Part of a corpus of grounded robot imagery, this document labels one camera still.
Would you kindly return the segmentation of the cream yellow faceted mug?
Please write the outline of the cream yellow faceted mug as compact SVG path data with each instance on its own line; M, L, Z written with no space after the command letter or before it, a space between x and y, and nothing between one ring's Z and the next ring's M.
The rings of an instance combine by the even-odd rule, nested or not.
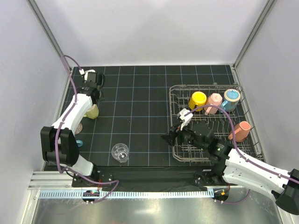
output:
M93 104L92 107L84 114L84 117L89 119L96 119L99 115L99 108L96 104Z

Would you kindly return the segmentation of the yellow mug black handle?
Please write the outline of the yellow mug black handle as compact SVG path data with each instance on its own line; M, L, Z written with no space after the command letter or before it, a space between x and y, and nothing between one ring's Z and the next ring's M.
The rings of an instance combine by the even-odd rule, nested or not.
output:
M201 91L196 91L194 92L189 100L189 108L191 110L199 107L199 106L203 106L206 104L206 100L207 100L207 96L205 93L201 92Z

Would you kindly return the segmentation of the pink faceted mug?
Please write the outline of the pink faceted mug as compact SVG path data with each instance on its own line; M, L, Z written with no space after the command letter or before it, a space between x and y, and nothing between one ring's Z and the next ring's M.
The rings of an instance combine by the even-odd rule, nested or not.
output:
M206 105L214 105L214 106L220 106L222 104L222 96L219 93L212 93L207 101ZM216 107L211 107L211 106L206 106L204 107L205 115L213 115L216 114L218 111L218 108Z

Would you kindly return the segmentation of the brown floral mug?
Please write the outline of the brown floral mug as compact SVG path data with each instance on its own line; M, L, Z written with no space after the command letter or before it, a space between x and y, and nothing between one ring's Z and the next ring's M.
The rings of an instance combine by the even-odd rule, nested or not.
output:
M251 129L251 125L247 121L242 121L239 124L234 126L234 129L230 132L228 139L233 139L233 133L235 134L235 141L242 142L244 141Z

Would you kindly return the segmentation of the blue butterfly mug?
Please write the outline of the blue butterfly mug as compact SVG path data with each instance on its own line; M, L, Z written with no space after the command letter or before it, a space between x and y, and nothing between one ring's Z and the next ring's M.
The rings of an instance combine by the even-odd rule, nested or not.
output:
M239 100L241 98L240 92L235 89L228 89L224 92L223 102L220 108L226 112L232 112L235 110Z

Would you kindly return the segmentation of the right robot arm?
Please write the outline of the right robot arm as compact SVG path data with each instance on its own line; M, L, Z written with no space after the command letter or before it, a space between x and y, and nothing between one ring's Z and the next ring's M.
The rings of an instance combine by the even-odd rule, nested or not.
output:
M173 147L175 144L189 144L203 150L214 163L212 174L229 184L240 185L258 192L275 202L282 210L298 215L299 213L299 171L287 171L235 149L225 140L217 138L205 124L192 127L173 126L162 139Z

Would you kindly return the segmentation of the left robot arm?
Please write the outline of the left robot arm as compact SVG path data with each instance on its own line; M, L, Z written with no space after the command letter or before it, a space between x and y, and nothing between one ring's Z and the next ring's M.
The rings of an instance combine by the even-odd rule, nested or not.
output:
M76 130L84 116L95 119L99 115L98 101L104 99L102 88L105 76L95 70L80 70L82 86L74 88L74 95L61 117L41 129L43 160L55 163L58 170L69 168L77 174L97 180L96 165L80 155L75 139Z

